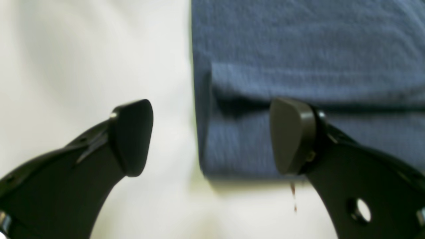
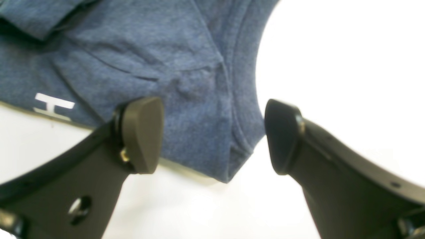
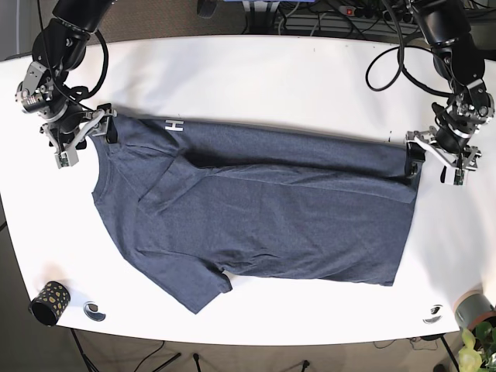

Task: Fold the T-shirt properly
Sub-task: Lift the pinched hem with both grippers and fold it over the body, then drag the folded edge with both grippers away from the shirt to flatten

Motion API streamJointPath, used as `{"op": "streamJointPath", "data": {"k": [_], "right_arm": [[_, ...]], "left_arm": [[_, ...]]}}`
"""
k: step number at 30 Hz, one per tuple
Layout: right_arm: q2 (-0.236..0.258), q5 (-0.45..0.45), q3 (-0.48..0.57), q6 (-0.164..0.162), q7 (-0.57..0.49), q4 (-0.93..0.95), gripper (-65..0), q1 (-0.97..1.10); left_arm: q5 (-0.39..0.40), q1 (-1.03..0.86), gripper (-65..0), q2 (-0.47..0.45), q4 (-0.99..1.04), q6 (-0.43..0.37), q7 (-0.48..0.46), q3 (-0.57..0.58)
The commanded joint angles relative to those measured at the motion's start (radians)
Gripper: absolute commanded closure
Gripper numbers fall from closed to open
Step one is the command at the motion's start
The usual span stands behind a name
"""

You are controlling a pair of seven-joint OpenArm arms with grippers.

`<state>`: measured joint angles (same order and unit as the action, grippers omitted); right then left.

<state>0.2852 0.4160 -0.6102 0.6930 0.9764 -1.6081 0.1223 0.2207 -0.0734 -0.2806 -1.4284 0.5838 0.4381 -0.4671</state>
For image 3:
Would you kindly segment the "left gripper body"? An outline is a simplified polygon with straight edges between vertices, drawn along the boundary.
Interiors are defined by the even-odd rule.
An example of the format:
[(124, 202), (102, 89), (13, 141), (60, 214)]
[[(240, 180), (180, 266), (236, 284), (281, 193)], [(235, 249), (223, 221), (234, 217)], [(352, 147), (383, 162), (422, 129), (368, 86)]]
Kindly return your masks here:
[[(448, 126), (430, 126), (426, 131), (407, 132), (405, 145), (407, 142), (417, 143), (425, 150), (425, 155), (430, 153), (442, 164), (440, 181), (443, 184), (462, 186), (467, 174), (478, 169), (480, 150), (476, 146), (467, 145), (464, 138), (451, 132)], [(417, 175), (420, 169), (407, 168), (405, 162), (405, 172), (409, 177)]]

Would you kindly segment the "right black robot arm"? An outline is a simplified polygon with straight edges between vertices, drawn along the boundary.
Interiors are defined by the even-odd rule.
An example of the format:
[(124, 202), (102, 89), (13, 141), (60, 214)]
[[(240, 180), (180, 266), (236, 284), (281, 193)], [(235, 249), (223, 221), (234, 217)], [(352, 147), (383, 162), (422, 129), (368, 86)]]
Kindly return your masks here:
[[(16, 90), (15, 99), (25, 113), (36, 113), (44, 123), (40, 132), (55, 149), (59, 168), (78, 162), (78, 151), (87, 146), (87, 136), (103, 136), (116, 143), (113, 123), (117, 116), (111, 104), (91, 109), (84, 101), (101, 89), (109, 68), (109, 50), (99, 29), (111, 1), (59, 1), (53, 17), (40, 27), (32, 48), (32, 61)], [(103, 64), (93, 88), (66, 86), (69, 73), (83, 61), (86, 46), (96, 37), (102, 47)]]

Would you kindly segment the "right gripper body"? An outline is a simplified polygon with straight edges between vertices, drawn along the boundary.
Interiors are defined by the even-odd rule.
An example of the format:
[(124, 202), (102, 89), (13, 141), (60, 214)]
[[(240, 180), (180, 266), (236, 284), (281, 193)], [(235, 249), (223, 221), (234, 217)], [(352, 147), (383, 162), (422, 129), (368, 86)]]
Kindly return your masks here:
[(78, 151), (87, 146), (86, 137), (96, 136), (98, 123), (102, 119), (115, 119), (117, 111), (111, 105), (100, 105), (94, 112), (75, 109), (64, 110), (42, 124), (40, 132), (54, 148), (54, 158), (59, 169), (73, 167), (78, 161)]

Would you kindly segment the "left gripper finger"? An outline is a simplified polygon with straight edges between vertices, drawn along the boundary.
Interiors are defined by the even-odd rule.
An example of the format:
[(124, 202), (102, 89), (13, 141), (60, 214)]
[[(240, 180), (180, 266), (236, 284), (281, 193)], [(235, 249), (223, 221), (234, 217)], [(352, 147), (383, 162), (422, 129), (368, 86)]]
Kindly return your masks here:
[(406, 143), (406, 167), (421, 168), (425, 162), (425, 150), (415, 142)]

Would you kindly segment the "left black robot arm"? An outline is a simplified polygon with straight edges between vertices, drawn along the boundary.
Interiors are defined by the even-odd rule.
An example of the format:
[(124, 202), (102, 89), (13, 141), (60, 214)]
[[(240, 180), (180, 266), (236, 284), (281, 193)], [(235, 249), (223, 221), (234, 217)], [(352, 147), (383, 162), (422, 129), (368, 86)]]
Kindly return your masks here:
[[(463, 5), (459, 1), (408, 1), (407, 10), (419, 31), (404, 35), (390, 2), (383, 3), (391, 16), (396, 33), (398, 70), (424, 92), (446, 98), (446, 105), (432, 103), (435, 124), (425, 131), (405, 135), (407, 160), (405, 172), (414, 177), (427, 153), (442, 165), (440, 180), (450, 176), (453, 185), (462, 185), (469, 171), (477, 169), (481, 152), (469, 144), (470, 139), (495, 117), (495, 103), (484, 83), (484, 55), (477, 49)], [(411, 41), (423, 37), (427, 52), (433, 56), (437, 73), (450, 91), (437, 91), (415, 79), (405, 67), (405, 50)]]

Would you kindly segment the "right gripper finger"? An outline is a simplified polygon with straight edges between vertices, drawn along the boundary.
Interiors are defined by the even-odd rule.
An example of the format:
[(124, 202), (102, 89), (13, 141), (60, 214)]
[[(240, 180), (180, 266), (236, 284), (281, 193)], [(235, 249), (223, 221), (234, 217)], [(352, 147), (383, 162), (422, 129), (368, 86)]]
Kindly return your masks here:
[(113, 119), (102, 119), (98, 123), (96, 136), (104, 136), (106, 143), (117, 143), (118, 132)]

